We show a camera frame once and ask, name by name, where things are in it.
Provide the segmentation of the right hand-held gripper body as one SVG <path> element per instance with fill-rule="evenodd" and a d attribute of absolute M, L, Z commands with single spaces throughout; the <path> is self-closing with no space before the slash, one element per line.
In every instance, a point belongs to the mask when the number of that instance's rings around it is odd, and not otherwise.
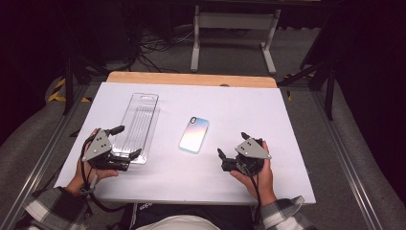
<path fill-rule="evenodd" d="M 235 147 L 237 156 L 227 158 L 221 163 L 224 172 L 239 171 L 245 175 L 258 174 L 265 159 L 271 159 L 270 153 L 262 147 L 261 139 L 249 138 Z"/>

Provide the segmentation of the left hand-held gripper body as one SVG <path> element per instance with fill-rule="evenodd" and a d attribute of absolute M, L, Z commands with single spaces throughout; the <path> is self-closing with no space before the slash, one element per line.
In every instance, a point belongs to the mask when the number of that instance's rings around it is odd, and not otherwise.
<path fill-rule="evenodd" d="M 128 157 L 116 156 L 112 153 L 112 144 L 106 135 L 107 129 L 98 129 L 97 134 L 90 139 L 91 144 L 83 155 L 83 161 L 88 162 L 98 170 L 126 171 L 129 167 Z"/>

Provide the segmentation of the clear plastic packaging tray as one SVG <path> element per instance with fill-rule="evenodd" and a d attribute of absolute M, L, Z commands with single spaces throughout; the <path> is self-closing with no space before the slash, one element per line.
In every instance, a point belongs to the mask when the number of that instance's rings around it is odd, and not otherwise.
<path fill-rule="evenodd" d="M 128 157 L 130 153 L 140 150 L 140 155 L 132 164 L 144 165 L 147 162 L 154 130 L 158 121 L 160 107 L 156 94 L 134 93 L 127 106 L 122 125 L 124 131 L 113 141 L 113 153 Z"/>

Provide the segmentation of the iridescent phone case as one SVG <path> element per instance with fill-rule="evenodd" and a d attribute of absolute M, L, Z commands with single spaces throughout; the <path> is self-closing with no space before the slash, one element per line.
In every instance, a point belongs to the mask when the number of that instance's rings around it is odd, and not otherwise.
<path fill-rule="evenodd" d="M 206 119 L 191 117 L 181 137 L 179 148 L 198 153 L 209 125 L 210 122 Z"/>

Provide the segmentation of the person's left hand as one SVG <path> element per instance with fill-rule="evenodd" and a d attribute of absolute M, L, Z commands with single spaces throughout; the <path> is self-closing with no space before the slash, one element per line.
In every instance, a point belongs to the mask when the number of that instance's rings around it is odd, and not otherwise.
<path fill-rule="evenodd" d="M 96 182 L 99 183 L 105 178 L 118 175 L 119 173 L 115 170 L 94 170 L 88 162 L 83 162 L 80 157 L 75 175 L 64 189 L 74 196 L 80 196 L 79 190 L 84 187 L 86 182 L 91 183 L 94 177 L 97 177 Z"/>

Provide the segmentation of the person's right hand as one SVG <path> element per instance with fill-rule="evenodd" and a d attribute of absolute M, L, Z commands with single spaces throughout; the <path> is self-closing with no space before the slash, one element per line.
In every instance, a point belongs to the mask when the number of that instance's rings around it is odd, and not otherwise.
<path fill-rule="evenodd" d="M 249 194 L 260 202 L 261 207 L 271 204 L 277 200 L 273 189 L 273 173 L 270 165 L 271 161 L 269 159 L 265 159 L 262 170 L 254 177 L 257 187 L 254 186 L 249 176 L 238 171 L 230 172 L 230 175 L 242 183 L 246 187 Z"/>

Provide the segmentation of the white board sheet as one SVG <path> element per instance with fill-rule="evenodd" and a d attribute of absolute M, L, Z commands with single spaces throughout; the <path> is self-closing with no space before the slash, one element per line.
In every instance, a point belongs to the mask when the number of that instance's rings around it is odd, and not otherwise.
<path fill-rule="evenodd" d="M 278 88 L 185 86 L 105 82 L 88 112 L 79 136 L 57 179 L 59 186 L 73 177 L 84 140 L 96 127 L 120 124 L 134 93 L 159 96 L 160 113 L 147 162 L 132 165 L 102 180 L 100 200 L 123 202 L 251 204 L 245 187 L 221 169 L 217 149 L 235 156 L 241 132 L 267 142 L 277 197 L 302 196 L 315 203 L 282 93 Z M 191 117 L 210 122 L 198 153 L 179 148 Z"/>

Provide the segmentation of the person's black shirt torso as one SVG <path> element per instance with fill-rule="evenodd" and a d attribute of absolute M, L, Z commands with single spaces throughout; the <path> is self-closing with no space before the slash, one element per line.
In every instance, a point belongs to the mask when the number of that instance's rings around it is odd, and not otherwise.
<path fill-rule="evenodd" d="M 226 205 L 127 204 L 120 225 L 124 230 L 135 230 L 180 215 L 206 219 L 220 230 L 254 230 L 249 206 Z"/>

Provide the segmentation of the black metal stand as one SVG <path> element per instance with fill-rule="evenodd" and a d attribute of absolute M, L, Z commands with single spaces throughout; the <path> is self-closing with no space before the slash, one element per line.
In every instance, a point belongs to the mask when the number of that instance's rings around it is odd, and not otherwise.
<path fill-rule="evenodd" d="M 88 67 L 94 69 L 97 74 L 108 76 L 110 71 L 96 64 L 84 56 L 72 55 L 66 58 L 64 67 L 65 78 L 65 107 L 64 115 L 67 115 L 74 105 L 74 80 L 80 85 L 88 84 L 91 81 Z"/>
<path fill-rule="evenodd" d="M 305 68 L 297 74 L 288 74 L 283 78 L 283 80 L 277 82 L 277 86 L 288 86 L 295 81 L 309 76 L 310 74 L 313 75 L 313 77 L 307 84 L 307 87 L 310 91 L 320 91 L 324 84 L 327 85 L 325 95 L 325 113 L 328 119 L 332 121 L 332 102 L 336 77 L 335 61 L 322 61 Z"/>

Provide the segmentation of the yellow black hazard tape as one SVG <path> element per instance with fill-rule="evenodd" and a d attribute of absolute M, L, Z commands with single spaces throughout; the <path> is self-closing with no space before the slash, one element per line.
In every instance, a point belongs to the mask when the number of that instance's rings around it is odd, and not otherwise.
<path fill-rule="evenodd" d="M 61 78 L 54 90 L 52 91 L 51 95 L 48 98 L 48 102 L 66 102 L 66 97 L 61 94 L 62 87 L 65 85 L 65 78 Z"/>

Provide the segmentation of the aluminium floor rail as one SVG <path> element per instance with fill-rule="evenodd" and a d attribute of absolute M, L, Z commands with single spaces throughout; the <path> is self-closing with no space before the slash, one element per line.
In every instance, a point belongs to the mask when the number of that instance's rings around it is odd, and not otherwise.
<path fill-rule="evenodd" d="M 43 174 L 46 172 L 46 169 L 48 168 L 48 165 L 56 152 L 56 148 L 59 145 L 62 134 L 64 133 L 66 127 L 68 127 L 68 124 L 80 105 L 81 99 L 85 95 L 87 89 L 88 85 L 80 85 L 78 91 L 74 94 L 74 98 L 70 103 L 68 112 L 65 115 L 62 115 L 59 119 L 56 129 L 52 133 L 51 139 L 47 143 L 44 151 L 42 151 L 39 155 L 38 161 L 35 163 L 34 168 L 25 180 L 22 190 L 18 194 L 14 204 L 0 225 L 0 230 L 12 230 L 13 226 L 18 221 L 21 213 L 23 212 L 22 206 L 25 199 L 30 193 L 36 190 L 43 177 Z"/>
<path fill-rule="evenodd" d="M 327 127 L 329 136 L 332 139 L 333 146 L 338 157 L 338 161 L 340 162 L 346 179 L 349 182 L 353 196 L 362 213 L 363 219 L 368 226 L 368 229 L 383 230 L 382 224 L 372 207 L 372 203 L 366 193 L 365 187 L 350 160 L 348 151 L 345 148 L 340 133 L 338 132 L 334 122 L 329 119 L 327 113 L 325 112 L 325 103 L 322 95 L 319 92 L 312 92 L 311 95 L 319 110 L 319 113 L 322 116 L 324 124 Z"/>

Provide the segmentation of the white metal stand frame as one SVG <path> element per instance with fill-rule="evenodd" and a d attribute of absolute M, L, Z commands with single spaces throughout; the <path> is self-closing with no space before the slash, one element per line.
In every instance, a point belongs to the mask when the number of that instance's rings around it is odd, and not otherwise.
<path fill-rule="evenodd" d="M 270 46 L 277 29 L 281 11 L 275 10 L 269 14 L 228 13 L 228 12 L 201 12 L 200 7 L 194 9 L 193 20 L 193 47 L 191 71 L 196 73 L 199 65 L 201 29 L 242 29 L 266 31 L 267 39 L 260 44 L 268 73 L 275 75 L 276 66 L 270 53 Z"/>

